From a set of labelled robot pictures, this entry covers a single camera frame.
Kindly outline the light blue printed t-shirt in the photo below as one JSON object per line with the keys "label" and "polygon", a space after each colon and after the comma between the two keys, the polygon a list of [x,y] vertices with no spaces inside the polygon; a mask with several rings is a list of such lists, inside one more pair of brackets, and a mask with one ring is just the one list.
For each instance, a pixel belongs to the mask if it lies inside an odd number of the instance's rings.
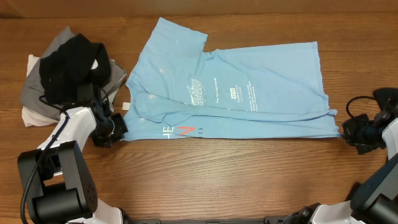
{"label": "light blue printed t-shirt", "polygon": [[159,19],[126,85],[126,140],[334,138],[316,42],[207,52]]}

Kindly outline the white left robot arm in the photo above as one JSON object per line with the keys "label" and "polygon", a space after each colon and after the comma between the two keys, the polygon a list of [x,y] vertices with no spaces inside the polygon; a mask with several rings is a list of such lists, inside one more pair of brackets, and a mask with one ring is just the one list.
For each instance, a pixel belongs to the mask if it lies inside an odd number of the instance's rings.
{"label": "white left robot arm", "polygon": [[97,147],[111,147],[124,137],[127,126],[108,103],[92,100],[88,106],[59,109],[60,121],[37,148],[19,155],[23,186],[22,223],[122,223],[129,215],[99,199],[83,157],[87,139]]}

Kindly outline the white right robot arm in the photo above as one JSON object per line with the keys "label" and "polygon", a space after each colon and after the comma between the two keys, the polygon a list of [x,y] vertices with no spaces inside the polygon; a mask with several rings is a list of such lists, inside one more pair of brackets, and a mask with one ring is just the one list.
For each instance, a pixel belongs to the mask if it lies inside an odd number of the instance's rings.
{"label": "white right robot arm", "polygon": [[360,155],[387,149],[387,162],[367,181],[356,184],[349,200],[303,207],[283,223],[397,224],[397,89],[380,88],[367,98],[377,102],[380,112],[373,120],[366,114],[351,115],[342,124],[343,137]]}

